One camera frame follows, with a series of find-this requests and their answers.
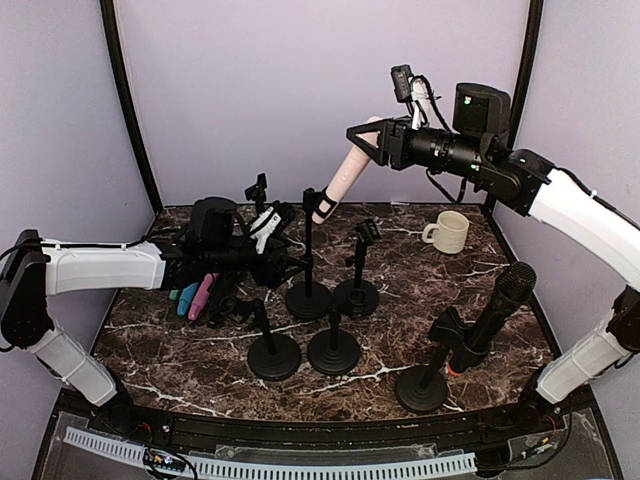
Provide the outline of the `cream pink microphone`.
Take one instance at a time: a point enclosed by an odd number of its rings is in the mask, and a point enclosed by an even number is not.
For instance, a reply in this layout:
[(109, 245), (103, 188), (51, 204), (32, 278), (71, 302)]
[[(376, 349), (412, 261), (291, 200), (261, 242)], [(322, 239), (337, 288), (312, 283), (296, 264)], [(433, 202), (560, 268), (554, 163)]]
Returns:
[(370, 156), (353, 144), (332, 180), (323, 190), (321, 200), (312, 214), (315, 224), (321, 225), (333, 214), (370, 162)]

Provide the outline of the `black mic stand cream mic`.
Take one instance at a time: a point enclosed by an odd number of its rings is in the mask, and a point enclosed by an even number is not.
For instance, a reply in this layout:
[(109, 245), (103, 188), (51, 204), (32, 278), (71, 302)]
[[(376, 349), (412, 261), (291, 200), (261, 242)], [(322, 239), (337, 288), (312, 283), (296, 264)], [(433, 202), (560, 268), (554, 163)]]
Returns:
[(312, 187), (303, 192), (302, 207), (305, 213), (305, 253), (302, 260), (304, 281), (296, 282), (286, 293), (285, 306), (295, 318), (311, 321), (323, 317), (329, 312), (332, 300), (331, 291), (314, 280), (314, 256), (312, 253), (313, 226), (312, 214), (319, 200), (319, 193)]

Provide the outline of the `black mic stand blue mic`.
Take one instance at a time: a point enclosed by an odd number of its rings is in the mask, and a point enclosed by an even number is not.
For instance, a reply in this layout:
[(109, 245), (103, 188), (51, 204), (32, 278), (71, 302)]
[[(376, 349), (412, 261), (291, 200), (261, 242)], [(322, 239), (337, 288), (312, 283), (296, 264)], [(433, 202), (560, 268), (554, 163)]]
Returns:
[(256, 182), (244, 191), (245, 199), (253, 203), (257, 214), (260, 214), (265, 210), (265, 203), (267, 201), (266, 189), (266, 174), (260, 173), (257, 175)]

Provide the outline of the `blue microphone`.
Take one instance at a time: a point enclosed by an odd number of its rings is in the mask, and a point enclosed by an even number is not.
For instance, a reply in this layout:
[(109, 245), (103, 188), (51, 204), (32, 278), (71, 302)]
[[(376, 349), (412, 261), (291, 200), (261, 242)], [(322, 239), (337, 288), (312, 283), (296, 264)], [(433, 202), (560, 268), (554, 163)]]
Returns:
[(180, 317), (185, 317), (192, 305), (192, 302), (194, 300), (194, 297), (199, 289), (200, 283), (199, 282), (195, 282), (190, 284), (189, 286), (187, 286), (186, 288), (184, 288), (181, 291), (179, 300), (178, 300), (178, 307), (177, 307), (177, 314)]

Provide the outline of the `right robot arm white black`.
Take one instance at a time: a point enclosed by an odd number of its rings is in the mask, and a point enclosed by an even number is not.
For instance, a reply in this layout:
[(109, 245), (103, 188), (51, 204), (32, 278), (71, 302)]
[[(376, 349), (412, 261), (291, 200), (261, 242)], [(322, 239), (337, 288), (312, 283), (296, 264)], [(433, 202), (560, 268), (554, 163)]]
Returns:
[(609, 316), (534, 376), (534, 394), (511, 410), (511, 426), (530, 434), (547, 420), (549, 405), (638, 353), (639, 227), (575, 174), (531, 150), (508, 148), (509, 120), (507, 93), (459, 83), (450, 131), (388, 118), (350, 127), (346, 137), (381, 166), (404, 170), (419, 165), (468, 180), (521, 216), (563, 233), (624, 279), (626, 287)]

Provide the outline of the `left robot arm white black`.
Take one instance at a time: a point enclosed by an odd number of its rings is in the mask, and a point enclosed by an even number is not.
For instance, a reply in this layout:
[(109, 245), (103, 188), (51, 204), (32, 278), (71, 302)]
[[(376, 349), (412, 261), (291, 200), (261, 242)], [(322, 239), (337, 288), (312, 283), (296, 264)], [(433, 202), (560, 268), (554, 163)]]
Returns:
[(248, 272), (259, 286), (276, 288), (298, 273), (283, 236), (295, 210), (274, 201), (246, 222), (237, 204), (222, 197), (197, 201), (188, 223), (173, 236), (131, 243), (69, 243), (23, 231), (2, 254), (1, 335), (26, 350), (74, 387), (120, 436), (141, 427), (140, 412), (105, 366), (52, 319), (47, 299), (86, 290), (174, 290), (207, 274)]

